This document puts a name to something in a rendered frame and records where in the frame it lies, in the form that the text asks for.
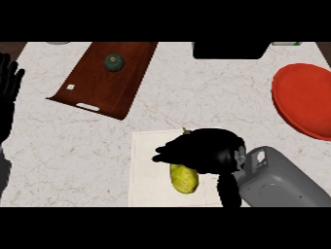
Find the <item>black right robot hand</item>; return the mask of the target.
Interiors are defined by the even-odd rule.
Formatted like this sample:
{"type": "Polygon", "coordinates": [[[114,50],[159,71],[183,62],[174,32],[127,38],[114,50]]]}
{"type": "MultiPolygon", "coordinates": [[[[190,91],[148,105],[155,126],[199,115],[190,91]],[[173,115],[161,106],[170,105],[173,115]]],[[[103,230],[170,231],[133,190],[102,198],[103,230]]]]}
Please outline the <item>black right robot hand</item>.
{"type": "Polygon", "coordinates": [[[227,208],[242,206],[238,185],[238,180],[247,175],[247,145],[242,137],[221,128],[195,129],[158,147],[155,152],[155,162],[182,164],[201,174],[216,174],[221,205],[227,208]]]}

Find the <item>black appliance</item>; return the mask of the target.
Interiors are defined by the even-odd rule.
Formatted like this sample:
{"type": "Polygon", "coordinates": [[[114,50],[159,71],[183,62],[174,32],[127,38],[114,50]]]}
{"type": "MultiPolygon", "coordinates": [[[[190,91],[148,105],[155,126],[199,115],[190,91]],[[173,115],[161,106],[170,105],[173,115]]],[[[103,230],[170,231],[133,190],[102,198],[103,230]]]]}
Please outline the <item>black appliance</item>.
{"type": "Polygon", "coordinates": [[[196,59],[260,59],[269,42],[195,42],[196,59]]]}

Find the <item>dark green round vegetable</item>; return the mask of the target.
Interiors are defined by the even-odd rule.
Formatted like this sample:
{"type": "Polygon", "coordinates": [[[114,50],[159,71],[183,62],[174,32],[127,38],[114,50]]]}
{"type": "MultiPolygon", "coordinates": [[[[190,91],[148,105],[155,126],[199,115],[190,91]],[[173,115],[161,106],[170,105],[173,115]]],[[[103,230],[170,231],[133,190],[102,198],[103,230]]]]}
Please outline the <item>dark green round vegetable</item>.
{"type": "Polygon", "coordinates": [[[109,72],[121,71],[124,68],[124,65],[126,65],[126,60],[120,54],[111,53],[106,55],[105,60],[103,60],[103,66],[109,72]]]}

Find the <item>red bowl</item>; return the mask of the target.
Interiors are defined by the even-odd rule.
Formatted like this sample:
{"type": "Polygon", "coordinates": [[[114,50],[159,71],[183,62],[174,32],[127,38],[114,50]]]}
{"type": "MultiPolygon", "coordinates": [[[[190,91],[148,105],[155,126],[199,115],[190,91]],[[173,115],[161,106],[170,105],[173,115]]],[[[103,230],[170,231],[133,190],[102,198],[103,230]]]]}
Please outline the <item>red bowl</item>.
{"type": "Polygon", "coordinates": [[[331,141],[331,71],[306,63],[283,66],[272,80],[272,101],[288,125],[331,141]]]}

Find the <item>brown wooden tray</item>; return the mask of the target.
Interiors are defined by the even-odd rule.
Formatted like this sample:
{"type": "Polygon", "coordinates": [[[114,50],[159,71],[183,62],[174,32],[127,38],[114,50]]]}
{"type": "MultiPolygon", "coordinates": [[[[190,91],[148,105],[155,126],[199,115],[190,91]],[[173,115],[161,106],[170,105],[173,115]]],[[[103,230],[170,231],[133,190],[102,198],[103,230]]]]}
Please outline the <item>brown wooden tray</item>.
{"type": "Polygon", "coordinates": [[[117,120],[127,117],[137,88],[156,48],[156,42],[93,42],[58,92],[49,100],[74,107],[86,104],[97,114],[117,120]],[[108,54],[126,60],[121,71],[109,72],[103,66],[108,54]]]}

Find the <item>yellow-green pear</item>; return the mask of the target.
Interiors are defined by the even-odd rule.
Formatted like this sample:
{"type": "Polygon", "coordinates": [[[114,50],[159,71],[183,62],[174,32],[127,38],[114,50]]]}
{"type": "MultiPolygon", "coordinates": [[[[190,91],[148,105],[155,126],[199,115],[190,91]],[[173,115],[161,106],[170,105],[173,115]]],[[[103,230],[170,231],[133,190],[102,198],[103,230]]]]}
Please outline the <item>yellow-green pear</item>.
{"type": "Polygon", "coordinates": [[[170,165],[170,180],[173,188],[183,195],[195,192],[198,187],[198,173],[195,169],[187,168],[182,164],[170,165]]]}

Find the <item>white placemat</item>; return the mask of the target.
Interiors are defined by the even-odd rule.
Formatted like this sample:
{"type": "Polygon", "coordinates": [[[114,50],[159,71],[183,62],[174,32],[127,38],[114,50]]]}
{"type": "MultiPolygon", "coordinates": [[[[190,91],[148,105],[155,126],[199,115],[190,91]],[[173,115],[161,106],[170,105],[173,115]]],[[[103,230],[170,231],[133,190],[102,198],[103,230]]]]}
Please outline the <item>white placemat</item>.
{"type": "Polygon", "coordinates": [[[182,134],[180,129],[133,133],[128,205],[134,207],[220,207],[217,176],[198,176],[198,188],[182,194],[171,185],[170,165],[154,162],[155,148],[182,134]]]}

